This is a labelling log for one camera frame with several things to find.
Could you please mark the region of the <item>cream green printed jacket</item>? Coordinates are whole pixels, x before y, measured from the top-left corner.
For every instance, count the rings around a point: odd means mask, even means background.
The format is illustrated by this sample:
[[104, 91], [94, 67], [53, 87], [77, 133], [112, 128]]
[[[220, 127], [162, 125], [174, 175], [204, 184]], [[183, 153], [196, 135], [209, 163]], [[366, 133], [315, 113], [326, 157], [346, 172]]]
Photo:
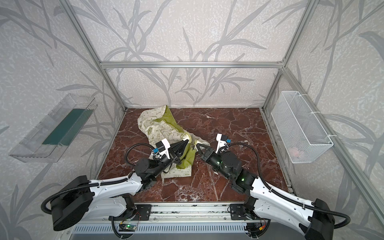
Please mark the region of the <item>cream green printed jacket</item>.
[[187, 149], [180, 157], [181, 164], [172, 164], [169, 170], [161, 173], [161, 177], [170, 179], [192, 176], [192, 166], [197, 153], [196, 144], [207, 145], [207, 141], [187, 132], [178, 125], [167, 105], [143, 111], [138, 118], [138, 127], [147, 136], [149, 144], [153, 147], [163, 139], [167, 139], [171, 144], [188, 140]]

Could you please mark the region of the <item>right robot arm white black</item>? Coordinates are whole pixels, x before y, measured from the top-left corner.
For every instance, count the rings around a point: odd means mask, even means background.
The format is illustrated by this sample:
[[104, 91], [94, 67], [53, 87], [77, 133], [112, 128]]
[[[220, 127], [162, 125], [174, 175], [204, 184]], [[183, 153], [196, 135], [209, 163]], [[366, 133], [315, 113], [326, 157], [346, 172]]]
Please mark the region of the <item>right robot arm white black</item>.
[[244, 169], [232, 152], [217, 154], [207, 145], [197, 144], [201, 159], [231, 182], [231, 188], [247, 196], [243, 205], [250, 219], [263, 218], [290, 227], [307, 240], [331, 240], [335, 218], [326, 202], [298, 198], [269, 185], [261, 177]]

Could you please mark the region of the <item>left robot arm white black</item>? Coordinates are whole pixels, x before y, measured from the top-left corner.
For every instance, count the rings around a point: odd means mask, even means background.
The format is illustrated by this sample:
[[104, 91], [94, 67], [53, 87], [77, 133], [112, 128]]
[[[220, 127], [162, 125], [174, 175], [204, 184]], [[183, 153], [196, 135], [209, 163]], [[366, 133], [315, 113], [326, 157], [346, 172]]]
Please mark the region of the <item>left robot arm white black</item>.
[[132, 196], [153, 187], [166, 168], [181, 163], [188, 145], [188, 139], [173, 144], [163, 139], [156, 143], [149, 158], [137, 161], [127, 176], [107, 180], [79, 176], [44, 200], [41, 209], [52, 216], [53, 229], [57, 232], [81, 220], [132, 218], [137, 212]]

